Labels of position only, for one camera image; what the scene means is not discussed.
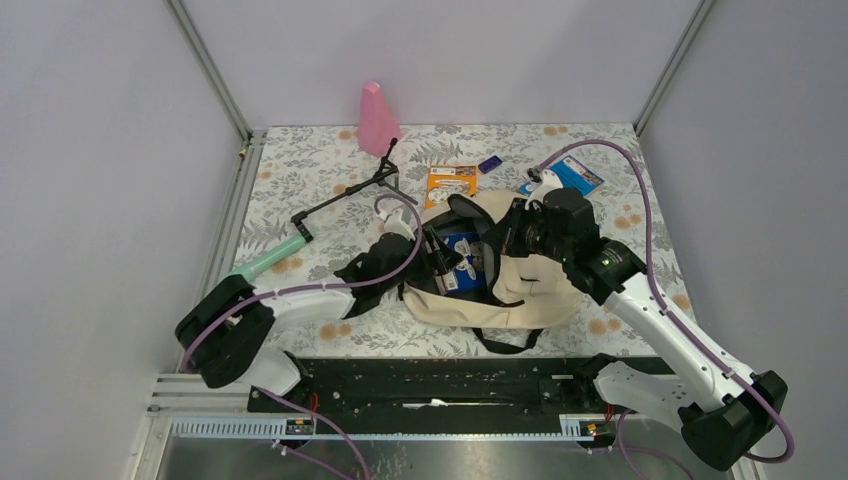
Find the beige canvas backpack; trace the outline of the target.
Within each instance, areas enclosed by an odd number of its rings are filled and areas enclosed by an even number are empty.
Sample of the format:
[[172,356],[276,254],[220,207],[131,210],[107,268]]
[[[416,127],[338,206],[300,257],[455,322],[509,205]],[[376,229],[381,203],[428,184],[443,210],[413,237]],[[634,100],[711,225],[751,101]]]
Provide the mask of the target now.
[[423,213],[423,226],[432,227],[441,239],[463,232],[480,236],[487,282],[482,290],[447,294],[444,280],[436,278],[432,287],[408,281],[402,293],[415,319],[467,328],[488,352],[500,355],[533,349],[544,329],[570,323],[583,299],[554,261],[539,255],[504,256],[482,241],[515,198],[526,197],[508,190],[454,194]]

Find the pink cone-shaped object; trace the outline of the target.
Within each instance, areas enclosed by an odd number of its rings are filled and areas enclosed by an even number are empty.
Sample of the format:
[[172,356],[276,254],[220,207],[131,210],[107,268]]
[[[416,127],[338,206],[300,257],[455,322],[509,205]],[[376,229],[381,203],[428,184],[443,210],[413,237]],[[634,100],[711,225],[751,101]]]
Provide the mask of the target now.
[[402,138],[400,124],[376,82],[366,83],[361,90],[357,134],[360,149],[376,157],[387,152],[392,139]]

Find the orange booklet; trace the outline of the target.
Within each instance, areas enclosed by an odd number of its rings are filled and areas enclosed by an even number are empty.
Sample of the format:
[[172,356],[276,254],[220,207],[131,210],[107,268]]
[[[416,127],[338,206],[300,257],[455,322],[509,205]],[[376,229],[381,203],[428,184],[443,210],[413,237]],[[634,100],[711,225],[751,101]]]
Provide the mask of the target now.
[[425,208],[447,201],[454,194],[474,195],[478,191],[478,168],[473,165],[435,165],[428,171]]

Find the blue booklet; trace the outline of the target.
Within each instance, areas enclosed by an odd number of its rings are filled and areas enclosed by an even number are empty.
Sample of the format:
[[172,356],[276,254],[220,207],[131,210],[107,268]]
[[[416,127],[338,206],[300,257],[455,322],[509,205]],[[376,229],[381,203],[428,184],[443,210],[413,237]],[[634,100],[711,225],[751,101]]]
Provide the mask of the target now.
[[572,188],[582,196],[592,193],[604,180],[571,155],[562,155],[528,170],[529,180],[517,191],[525,196],[541,198],[556,188]]

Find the green tube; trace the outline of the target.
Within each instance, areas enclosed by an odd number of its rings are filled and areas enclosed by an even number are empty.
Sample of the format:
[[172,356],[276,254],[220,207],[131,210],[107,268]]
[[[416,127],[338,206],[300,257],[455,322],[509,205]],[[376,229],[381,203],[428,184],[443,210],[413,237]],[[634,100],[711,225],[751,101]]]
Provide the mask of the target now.
[[304,248],[307,243],[308,240],[301,235],[289,238],[255,259],[234,267],[228,276],[241,276],[247,282],[252,283],[273,265]]

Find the small purple box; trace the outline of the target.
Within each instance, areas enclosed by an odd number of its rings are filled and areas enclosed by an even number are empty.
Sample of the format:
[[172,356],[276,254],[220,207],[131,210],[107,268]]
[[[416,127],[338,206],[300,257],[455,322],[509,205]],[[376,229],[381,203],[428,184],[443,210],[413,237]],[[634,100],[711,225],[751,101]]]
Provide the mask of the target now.
[[495,169],[497,169],[499,166],[501,166],[502,164],[503,164],[502,159],[500,157],[496,156],[496,155],[493,155],[493,156],[489,157],[488,159],[479,163],[478,164],[478,170],[482,174],[489,174],[489,173],[493,172]]

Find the blue picture book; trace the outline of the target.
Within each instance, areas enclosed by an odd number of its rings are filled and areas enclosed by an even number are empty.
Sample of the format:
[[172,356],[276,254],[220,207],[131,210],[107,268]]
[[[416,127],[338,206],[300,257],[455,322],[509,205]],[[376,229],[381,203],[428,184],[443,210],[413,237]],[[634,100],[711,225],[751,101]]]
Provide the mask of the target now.
[[480,236],[474,232],[453,233],[443,236],[442,241],[462,256],[462,261],[444,276],[446,293],[458,295],[482,290],[487,282]]

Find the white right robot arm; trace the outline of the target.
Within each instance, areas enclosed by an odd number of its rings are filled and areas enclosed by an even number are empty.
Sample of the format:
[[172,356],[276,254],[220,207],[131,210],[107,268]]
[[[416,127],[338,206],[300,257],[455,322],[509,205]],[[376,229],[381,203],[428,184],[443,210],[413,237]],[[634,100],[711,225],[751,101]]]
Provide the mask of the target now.
[[511,204],[485,242],[506,256],[557,263],[577,290],[632,327],[676,375],[662,380],[597,355],[573,386],[577,405],[597,412],[610,403],[647,416],[678,431],[718,471],[741,458],[757,461],[755,446],[773,430],[785,449],[772,462],[789,461],[796,442],[780,414],[788,393],[782,377],[752,370],[706,334],[659,287],[652,258],[603,236],[592,204],[547,163],[528,174],[530,196]]

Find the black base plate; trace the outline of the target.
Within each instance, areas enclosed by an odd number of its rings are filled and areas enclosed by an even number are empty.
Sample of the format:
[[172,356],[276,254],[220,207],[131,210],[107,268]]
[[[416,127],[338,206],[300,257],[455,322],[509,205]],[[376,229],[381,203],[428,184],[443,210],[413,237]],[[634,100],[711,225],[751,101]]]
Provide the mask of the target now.
[[354,434],[554,434],[558,417],[605,420],[589,357],[303,359],[286,400]]

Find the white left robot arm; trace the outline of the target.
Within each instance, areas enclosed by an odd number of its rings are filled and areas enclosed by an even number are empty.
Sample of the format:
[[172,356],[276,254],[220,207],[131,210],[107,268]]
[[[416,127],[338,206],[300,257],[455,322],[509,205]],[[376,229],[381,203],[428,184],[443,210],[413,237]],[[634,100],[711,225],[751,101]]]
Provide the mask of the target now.
[[285,410],[304,407],[311,387],[292,355],[265,346],[270,334],[293,324],[361,316],[403,282],[444,274],[462,260],[408,201],[377,213],[385,226],[379,240],[317,283],[259,293],[240,273],[220,281],[175,328],[184,369],[211,389],[239,383],[271,393]]

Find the black compass tool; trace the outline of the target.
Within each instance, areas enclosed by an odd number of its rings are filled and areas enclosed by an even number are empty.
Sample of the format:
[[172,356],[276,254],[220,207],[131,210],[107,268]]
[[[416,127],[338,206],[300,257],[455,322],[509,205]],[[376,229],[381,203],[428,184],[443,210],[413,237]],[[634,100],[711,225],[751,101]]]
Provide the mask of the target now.
[[355,193],[358,193],[361,190],[363,190],[366,187],[369,187],[371,185],[378,185],[378,186],[381,186],[381,187],[388,188],[391,192],[400,196],[402,199],[410,201],[413,205],[418,204],[418,202],[415,199],[413,199],[410,195],[407,195],[406,193],[401,191],[401,189],[399,187],[399,169],[398,169],[398,166],[395,163],[393,163],[390,159],[391,154],[394,150],[394,147],[397,145],[398,141],[399,141],[398,137],[393,137],[390,140],[389,147],[388,147],[386,153],[380,158],[380,164],[379,164],[378,169],[375,171],[375,173],[370,178],[368,178],[367,180],[365,180],[363,182],[354,184],[352,186],[346,186],[342,190],[341,193],[335,195],[334,197],[330,198],[329,200],[326,200],[326,201],[324,201],[324,202],[322,202],[322,203],[320,203],[320,204],[318,204],[314,207],[311,207],[307,210],[302,210],[300,212],[297,212],[296,214],[294,214],[290,218],[290,222],[296,228],[297,233],[302,237],[302,239],[306,243],[310,243],[314,239],[312,233],[308,230],[308,228],[304,224],[305,219],[309,215],[316,213],[319,210],[321,210],[325,207],[328,207],[329,205],[332,205],[333,203],[335,203],[335,202],[337,202],[337,201],[339,201],[343,198],[346,198],[346,197],[349,197],[349,196],[351,196]]

